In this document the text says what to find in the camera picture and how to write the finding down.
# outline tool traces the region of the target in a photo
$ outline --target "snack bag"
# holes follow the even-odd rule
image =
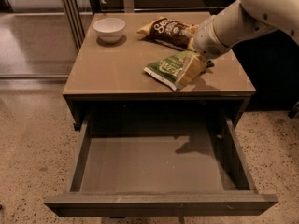
[[[172,21],[166,17],[159,17],[151,23],[141,27],[137,32],[165,46],[195,51],[193,35],[199,25],[190,25],[180,21]]]
[[[212,61],[186,50],[159,62],[150,63],[144,71],[176,91],[190,84],[206,68],[212,66]]]

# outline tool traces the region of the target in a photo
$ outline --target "white bowl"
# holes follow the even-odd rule
[[[116,18],[102,19],[93,25],[98,37],[109,44],[116,43],[121,39],[124,27],[125,22]]]

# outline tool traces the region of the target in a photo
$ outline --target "concrete floor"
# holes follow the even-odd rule
[[[0,37],[2,74],[68,72],[76,58],[64,16],[0,14]],[[299,119],[289,119],[286,111],[247,112],[236,128],[258,191],[279,198],[260,216],[57,217],[43,199],[64,192],[78,139],[63,87],[63,82],[0,81],[1,224],[299,223]]]

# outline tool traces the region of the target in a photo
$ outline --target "drawer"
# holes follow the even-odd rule
[[[93,103],[59,217],[260,215],[278,202],[256,191],[219,101]]]

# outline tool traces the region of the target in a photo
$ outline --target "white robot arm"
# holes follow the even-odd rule
[[[200,24],[193,46],[206,58],[214,59],[243,40],[277,29],[299,45],[299,0],[236,0]]]

